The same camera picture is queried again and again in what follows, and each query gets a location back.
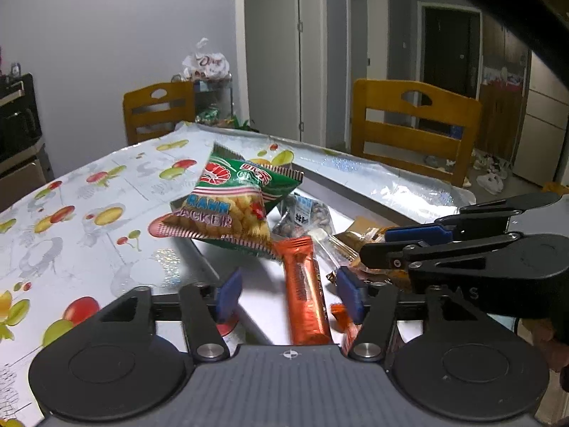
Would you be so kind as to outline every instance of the door frame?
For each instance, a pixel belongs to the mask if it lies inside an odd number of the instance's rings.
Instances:
[[[478,13],[480,15],[480,43],[478,52],[478,79],[476,85],[476,99],[480,96],[480,82],[482,81],[482,69],[483,69],[483,56],[482,56],[482,42],[483,42],[483,22],[482,22],[482,10],[479,8],[474,8],[473,6],[463,6],[457,4],[448,3],[434,3],[428,1],[418,1],[417,2],[417,46],[416,46],[416,61],[415,61],[415,80],[421,82],[423,79],[423,73],[425,71],[423,66],[423,39],[425,38],[425,28],[423,27],[423,15],[425,14],[426,8],[437,8],[437,9],[453,9],[455,11],[464,11],[468,13]],[[415,93],[414,98],[415,105],[419,105],[419,94]],[[417,117],[411,117],[411,126],[417,128],[419,121]]]
[[[344,141],[346,151],[350,151],[352,132],[352,0],[346,0],[346,120],[344,127]],[[388,69],[389,69],[389,7],[388,7]]]
[[[318,111],[314,116],[301,116],[302,121],[317,121],[315,126],[319,127],[320,133],[318,135],[318,145],[326,146],[326,92],[327,92],[327,36],[328,32],[326,29],[326,0],[318,0],[319,10],[317,12],[312,11],[311,14],[318,14],[318,18],[311,20],[303,20],[303,25],[309,24],[312,28],[311,33],[315,33],[312,37],[302,37],[302,43],[308,43],[313,48],[317,47],[321,50],[321,55],[318,58],[320,72],[320,85],[319,92],[314,96],[310,95],[314,104],[311,110]],[[248,90],[248,79],[247,79],[247,54],[246,54],[246,41],[245,41],[245,0],[235,0],[235,46],[236,46],[236,61],[237,61],[237,86],[238,86],[238,96],[240,103],[240,119],[242,121],[250,120],[249,113],[249,90]],[[307,95],[303,95],[301,83],[301,101],[307,101]]]

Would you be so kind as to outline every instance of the chair cutout hole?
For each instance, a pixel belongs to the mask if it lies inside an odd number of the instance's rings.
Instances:
[[[164,96],[166,96],[167,94],[168,94],[168,92],[166,90],[164,90],[164,88],[158,88],[158,90],[154,90],[152,92],[150,97],[154,98],[154,99],[160,99],[160,98],[163,98]]]
[[[429,97],[429,95],[427,95],[426,93],[422,93],[421,91],[417,91],[417,90],[405,91],[401,95],[401,99],[403,99],[403,101],[407,101],[409,104],[411,104],[413,106],[415,104],[417,104],[418,106],[431,106],[432,105],[432,100]]]

